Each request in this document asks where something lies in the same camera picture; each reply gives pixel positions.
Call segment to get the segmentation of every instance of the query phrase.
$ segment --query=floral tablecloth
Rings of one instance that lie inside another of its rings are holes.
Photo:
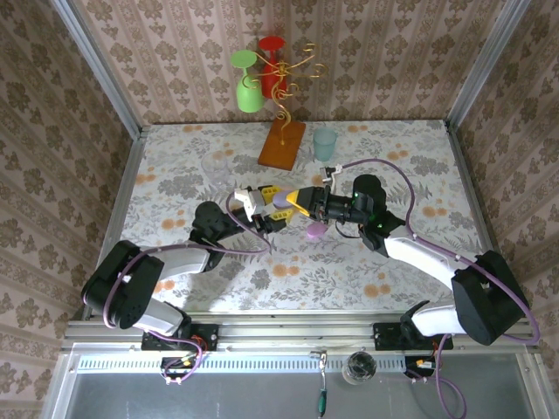
[[[293,170],[259,166],[257,159],[269,123],[167,125],[151,127],[122,238],[139,245],[180,243],[188,239],[196,206],[206,200],[222,208],[233,188],[276,184],[290,189],[321,185],[313,158],[313,131],[327,126],[338,133],[328,163],[369,156],[395,162],[410,177],[418,200],[411,217],[419,233],[458,250],[480,251],[442,121],[309,122]],[[223,151],[235,184],[220,189],[200,168],[203,155]],[[380,177],[387,205],[404,217],[410,192],[389,167],[367,164],[345,170],[337,193],[349,194],[362,173]],[[447,299],[437,280],[421,271],[367,250],[360,240],[341,237],[333,227],[307,239],[309,220],[297,214],[283,231],[269,237],[273,251],[262,257],[229,257],[213,271],[178,275],[159,282],[155,297],[189,311],[237,310],[406,310],[423,299]],[[355,227],[342,229],[355,234]],[[256,250],[246,234],[227,246]]]

